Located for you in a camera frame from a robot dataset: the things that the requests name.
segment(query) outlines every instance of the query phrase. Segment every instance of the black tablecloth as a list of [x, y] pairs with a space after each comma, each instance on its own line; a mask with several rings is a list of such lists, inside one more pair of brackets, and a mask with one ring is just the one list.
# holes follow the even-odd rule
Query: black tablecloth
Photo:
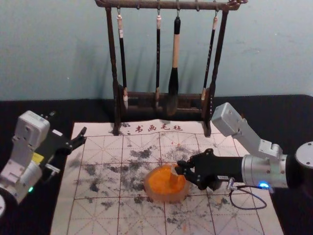
[[[293, 154], [297, 148], [313, 141], [313, 97], [306, 95], [247, 96], [216, 98], [215, 106], [230, 102], [248, 120], [263, 139], [279, 144], [284, 153]], [[12, 101], [0, 102], [0, 169], [9, 158], [12, 136], [19, 115], [27, 110], [38, 114], [57, 112], [51, 127], [70, 137], [74, 122], [113, 122], [111, 100]], [[168, 119], [163, 115], [129, 114], [124, 121]], [[174, 116], [171, 120], [200, 120], [199, 115]], [[66, 159], [58, 157], [63, 170]], [[38, 185], [20, 206], [2, 220], [1, 235], [47, 235], [62, 174], [48, 185]], [[313, 201], [297, 190], [276, 189], [272, 201], [286, 235], [312, 234]]]

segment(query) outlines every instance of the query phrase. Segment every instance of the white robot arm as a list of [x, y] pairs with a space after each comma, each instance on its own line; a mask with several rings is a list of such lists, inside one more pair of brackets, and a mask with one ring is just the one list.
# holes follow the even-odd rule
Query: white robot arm
[[287, 188], [286, 157], [279, 145], [261, 139], [246, 119], [229, 104], [215, 109], [212, 123], [225, 136], [232, 136], [248, 151], [242, 161], [243, 182], [249, 186], [267, 184]]
[[44, 117], [27, 111], [18, 118], [11, 156], [0, 173], [0, 218], [21, 203], [46, 171], [48, 180], [60, 172], [52, 165], [58, 153], [64, 157], [86, 142], [86, 128], [72, 140], [50, 130], [53, 115]]
[[241, 182], [271, 192], [273, 188], [302, 188], [313, 197], [313, 142], [303, 144], [295, 154], [283, 154], [279, 145], [261, 139], [229, 103], [215, 109], [212, 123], [225, 137], [237, 139], [249, 154], [217, 157], [209, 148], [187, 162], [178, 161], [178, 174], [199, 189], [216, 190], [222, 181], [228, 181], [228, 189]]

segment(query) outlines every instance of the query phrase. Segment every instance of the wall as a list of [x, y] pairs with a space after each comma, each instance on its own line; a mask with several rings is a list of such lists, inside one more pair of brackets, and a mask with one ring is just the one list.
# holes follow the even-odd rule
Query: wall
[[[0, 100], [112, 98], [103, 8], [93, 0], [0, 4]], [[313, 94], [312, 9], [311, 0], [250, 0], [230, 12], [216, 96]], [[121, 82], [116, 9], [112, 13]], [[129, 90], [154, 91], [157, 11], [121, 14]], [[180, 92], [201, 92], [213, 15], [180, 11]], [[161, 16], [160, 88], [167, 92], [176, 11], [161, 10]]]

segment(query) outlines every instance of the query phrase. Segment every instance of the black cable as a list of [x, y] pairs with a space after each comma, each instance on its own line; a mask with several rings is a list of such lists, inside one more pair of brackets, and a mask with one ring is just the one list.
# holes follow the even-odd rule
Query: black cable
[[265, 202], [261, 197], [255, 195], [255, 194], [252, 193], [252, 192], [249, 192], [249, 191], [246, 191], [246, 190], [243, 190], [243, 189], [242, 189], [242, 188], [248, 188], [248, 187], [250, 187], [250, 188], [259, 188], [259, 187], [253, 187], [253, 186], [242, 185], [242, 186], [237, 186], [237, 190], [242, 191], [242, 192], [245, 192], [245, 193], [247, 193], [247, 194], [250, 194], [252, 197], [255, 197], [255, 198], [259, 199], [261, 202], [263, 202], [264, 206], [261, 206], [261, 207], [254, 207], [254, 208], [243, 208], [243, 207], [238, 207], [238, 206], [236, 206], [236, 205], [234, 204], [232, 198], [231, 198], [231, 195], [232, 195], [232, 193], [233, 193], [234, 190], [230, 191], [230, 193], [229, 193], [229, 199], [230, 199], [231, 205], [234, 206], [234, 207], [236, 207], [236, 208], [238, 208], [238, 209], [246, 210], [246, 211], [248, 211], [248, 210], [264, 209], [264, 208], [267, 206], [267, 204], [266, 204], [266, 202]]

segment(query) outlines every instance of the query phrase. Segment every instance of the calligraphy brush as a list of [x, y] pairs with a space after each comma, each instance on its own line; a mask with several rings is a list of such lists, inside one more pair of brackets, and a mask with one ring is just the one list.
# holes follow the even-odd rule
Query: calligraphy brush
[[123, 23], [122, 23], [122, 16], [120, 13], [117, 16], [117, 24], [118, 24], [118, 36], [119, 36], [119, 45], [121, 49], [121, 61], [122, 61], [123, 101], [124, 101], [125, 108], [127, 110], [128, 109], [128, 94], [127, 94], [127, 80], [126, 80], [126, 68], [125, 68]]
[[205, 99], [205, 89], [206, 89], [206, 83], [207, 83], [207, 76], [209, 74], [209, 68], [210, 68], [210, 61], [211, 61], [211, 54], [212, 54], [212, 47], [213, 47], [213, 42], [214, 42], [216, 25], [217, 25], [217, 16], [215, 15], [215, 17], [213, 19], [213, 27], [212, 27], [212, 33], [211, 33], [209, 54], [207, 57], [206, 70], [205, 70], [205, 76], [204, 76], [204, 85], [203, 85], [203, 91], [202, 91], [202, 95], [201, 95], [202, 101], [204, 101], [204, 99]]
[[161, 34], [161, 16], [158, 14], [156, 19], [156, 107], [160, 96], [160, 34]]
[[173, 61], [170, 82], [168, 85], [167, 114], [173, 115], [178, 106], [178, 62], [179, 62], [179, 33], [180, 18], [176, 17], [174, 21], [174, 43], [173, 43]]

